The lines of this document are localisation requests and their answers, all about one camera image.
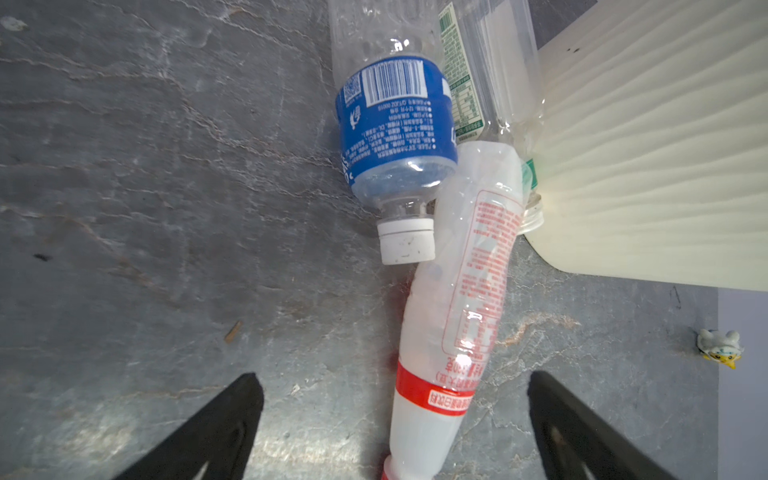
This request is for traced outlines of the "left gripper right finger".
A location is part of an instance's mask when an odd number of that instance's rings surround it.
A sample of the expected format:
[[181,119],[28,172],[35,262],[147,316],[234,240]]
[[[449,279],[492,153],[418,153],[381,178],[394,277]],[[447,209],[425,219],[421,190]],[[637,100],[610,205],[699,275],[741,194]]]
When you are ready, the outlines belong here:
[[548,479],[673,476],[545,371],[531,374],[529,414]]

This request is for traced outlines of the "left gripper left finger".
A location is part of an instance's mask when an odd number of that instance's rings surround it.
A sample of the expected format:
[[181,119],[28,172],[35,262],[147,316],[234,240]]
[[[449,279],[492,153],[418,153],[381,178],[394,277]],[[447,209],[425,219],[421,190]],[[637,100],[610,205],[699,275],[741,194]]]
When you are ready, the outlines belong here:
[[264,408],[253,373],[227,386],[119,479],[241,479]]

